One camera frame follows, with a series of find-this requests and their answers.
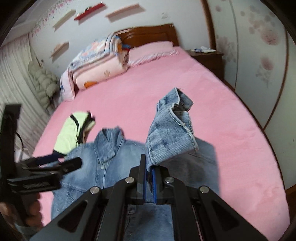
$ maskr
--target denim jacket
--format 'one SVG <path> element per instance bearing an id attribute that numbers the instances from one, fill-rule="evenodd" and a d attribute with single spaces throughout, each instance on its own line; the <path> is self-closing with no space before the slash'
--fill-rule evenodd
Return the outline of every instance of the denim jacket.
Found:
<path id="1" fill-rule="evenodd" d="M 71 151 L 66 160 L 80 157 L 83 165 L 69 173 L 54 191 L 52 218 L 66 209 L 92 186 L 107 188 L 127 177 L 146 154 L 147 168 L 161 165 L 187 186 L 206 185 L 219 193 L 218 168 L 212 145 L 193 135 L 188 110 L 192 101 L 174 88 L 157 104 L 146 145 L 127 140 L 119 127 L 101 130 L 93 143 Z M 124 240 L 174 240 L 169 205 L 155 205 L 147 185 L 146 203 L 128 206 Z"/>

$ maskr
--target puffer jacket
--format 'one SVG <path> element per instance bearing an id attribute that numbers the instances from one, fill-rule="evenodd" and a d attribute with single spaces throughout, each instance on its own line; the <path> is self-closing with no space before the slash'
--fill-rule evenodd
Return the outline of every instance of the puffer jacket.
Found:
<path id="1" fill-rule="evenodd" d="M 49 70 L 42 69 L 36 61 L 31 61 L 28 71 L 33 76 L 37 96 L 44 109 L 50 104 L 50 98 L 59 90 L 59 78 Z"/>

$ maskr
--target ceiling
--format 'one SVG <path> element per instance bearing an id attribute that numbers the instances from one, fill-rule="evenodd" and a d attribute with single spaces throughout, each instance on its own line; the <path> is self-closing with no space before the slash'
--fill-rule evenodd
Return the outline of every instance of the ceiling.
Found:
<path id="1" fill-rule="evenodd" d="M 37 21 L 57 0 L 37 0 L 23 15 L 19 17 L 6 36 L 2 46 L 14 39 L 29 33 Z"/>

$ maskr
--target metal screw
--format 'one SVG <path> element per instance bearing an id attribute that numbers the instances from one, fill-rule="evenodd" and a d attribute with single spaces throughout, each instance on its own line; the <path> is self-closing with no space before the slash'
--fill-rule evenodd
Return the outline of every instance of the metal screw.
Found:
<path id="1" fill-rule="evenodd" d="M 202 187 L 200 187 L 200 191 L 201 191 L 201 193 L 208 193 L 210 190 L 208 187 L 202 186 Z"/>
<path id="2" fill-rule="evenodd" d="M 127 177 L 126 178 L 126 183 L 133 183 L 135 179 L 133 177 Z"/>
<path id="3" fill-rule="evenodd" d="M 96 194 L 96 193 L 98 193 L 99 191 L 100 191 L 100 188 L 98 188 L 98 187 L 92 187 L 92 188 L 90 189 L 91 194 Z"/>
<path id="4" fill-rule="evenodd" d="M 175 179 L 173 177 L 166 177 L 165 181 L 166 183 L 172 183 Z"/>

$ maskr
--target cable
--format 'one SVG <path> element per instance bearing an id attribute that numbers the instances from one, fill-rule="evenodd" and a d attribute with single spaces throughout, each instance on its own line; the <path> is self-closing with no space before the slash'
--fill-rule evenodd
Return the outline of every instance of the cable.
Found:
<path id="1" fill-rule="evenodd" d="M 24 143 L 23 143 L 22 138 L 20 137 L 20 135 L 17 132 L 15 134 L 18 136 L 18 138 L 20 139 L 20 142 L 22 143 L 22 149 L 20 151 L 20 156 L 19 156 L 19 159 L 17 161 L 17 162 L 19 162 L 19 161 L 22 160 L 22 154 L 23 154 L 25 146 L 24 146 Z"/>

